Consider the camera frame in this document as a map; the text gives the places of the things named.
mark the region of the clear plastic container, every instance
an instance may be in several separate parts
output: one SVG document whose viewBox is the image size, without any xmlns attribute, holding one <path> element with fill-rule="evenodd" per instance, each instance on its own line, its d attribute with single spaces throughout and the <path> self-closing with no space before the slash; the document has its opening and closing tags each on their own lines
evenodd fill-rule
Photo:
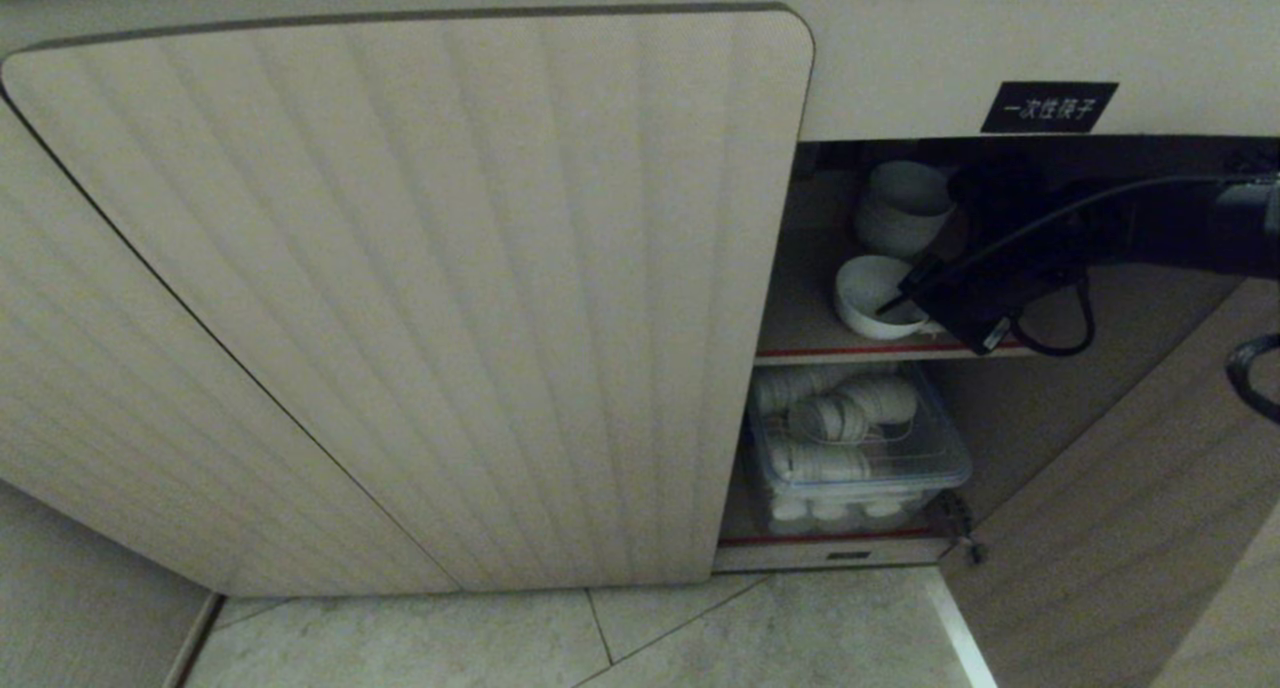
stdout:
<svg viewBox="0 0 1280 688">
<path fill-rule="evenodd" d="M 831 393 L 859 373 L 896 373 L 915 387 L 919 404 L 909 425 L 883 425 L 850 446 L 795 439 L 786 425 L 787 405 L 782 405 L 776 389 L 771 389 L 778 382 L 776 375 L 771 377 L 769 370 L 756 370 L 748 402 L 754 436 L 748 464 L 751 482 L 765 503 L 764 513 L 773 515 L 780 506 L 781 515 L 787 519 L 768 519 L 771 532 L 774 524 L 788 536 L 897 529 L 910 523 L 938 491 L 955 489 L 969 480 L 973 465 L 960 434 L 919 366 L 873 366 L 836 372 L 831 366 L 818 364 L 812 367 L 812 381 L 796 379 L 797 370 L 810 366 L 786 368 L 790 386 L 806 387 L 804 391 L 792 387 L 787 395 L 791 402 Z M 808 506 L 808 515 L 795 515 L 796 505 Z"/>
</svg>

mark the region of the label sign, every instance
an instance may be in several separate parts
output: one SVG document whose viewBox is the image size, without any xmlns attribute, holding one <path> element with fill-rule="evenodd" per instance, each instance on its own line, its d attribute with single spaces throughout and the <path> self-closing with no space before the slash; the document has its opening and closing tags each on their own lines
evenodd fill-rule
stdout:
<svg viewBox="0 0 1280 688">
<path fill-rule="evenodd" d="M 1088 133 L 1120 83 L 1001 83 L 983 133 Z"/>
</svg>

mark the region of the plastic storage box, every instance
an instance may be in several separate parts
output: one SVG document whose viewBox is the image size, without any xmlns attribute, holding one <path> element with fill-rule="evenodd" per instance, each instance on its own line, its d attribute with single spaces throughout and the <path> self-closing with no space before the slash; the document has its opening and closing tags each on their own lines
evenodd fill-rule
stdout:
<svg viewBox="0 0 1280 688">
<path fill-rule="evenodd" d="M 899 373 L 919 396 L 910 425 L 888 425 L 854 450 L 791 436 L 786 409 L 805 396 L 832 391 L 859 373 Z M 814 364 L 759 368 L 748 402 L 754 450 L 748 468 L 763 495 L 768 532 L 870 533 L 908 524 L 941 489 L 969 480 L 973 465 L 941 398 L 915 364 Z M 855 480 L 814 480 L 813 460 L 850 460 Z"/>
</svg>

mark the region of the tile floor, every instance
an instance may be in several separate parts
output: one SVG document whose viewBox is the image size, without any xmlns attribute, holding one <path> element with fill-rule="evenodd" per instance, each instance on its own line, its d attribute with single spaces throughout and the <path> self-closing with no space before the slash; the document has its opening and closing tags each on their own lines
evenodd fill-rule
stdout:
<svg viewBox="0 0 1280 688">
<path fill-rule="evenodd" d="M 681 588 L 228 600 L 187 688 L 993 687 L 933 568 Z"/>
</svg>

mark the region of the cabinet door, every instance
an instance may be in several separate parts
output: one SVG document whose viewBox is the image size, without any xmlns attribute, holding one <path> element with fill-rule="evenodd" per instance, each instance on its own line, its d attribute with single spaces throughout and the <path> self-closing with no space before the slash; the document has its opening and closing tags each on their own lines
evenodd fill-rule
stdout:
<svg viewBox="0 0 1280 688">
<path fill-rule="evenodd" d="M 714 552 L 812 63 L 781 10 L 19 54 L 5 86 L 232 354 L 471 590 Z"/>
<path fill-rule="evenodd" d="M 8 110 L 0 145 L 0 478 L 224 593 L 453 590 Z"/>
<path fill-rule="evenodd" d="M 1280 504 L 1280 427 L 1235 398 L 1222 370 L 1238 343 L 1276 331 L 1275 284 L 1244 283 L 984 520 L 986 564 L 968 565 L 964 551 L 943 559 L 997 683 L 1147 685 L 1170 665 Z M 1272 396 L 1276 368 L 1265 357 L 1253 370 Z M 1257 569 L 1254 581 L 1267 575 Z M 1280 609 L 1274 578 L 1266 586 L 1257 596 L 1271 607 L 1220 625 L 1231 643 L 1217 648 L 1274 643 Z M 1267 611 L 1271 622 L 1256 620 Z M 1193 662 L 1229 668 L 1222 659 Z"/>
</svg>

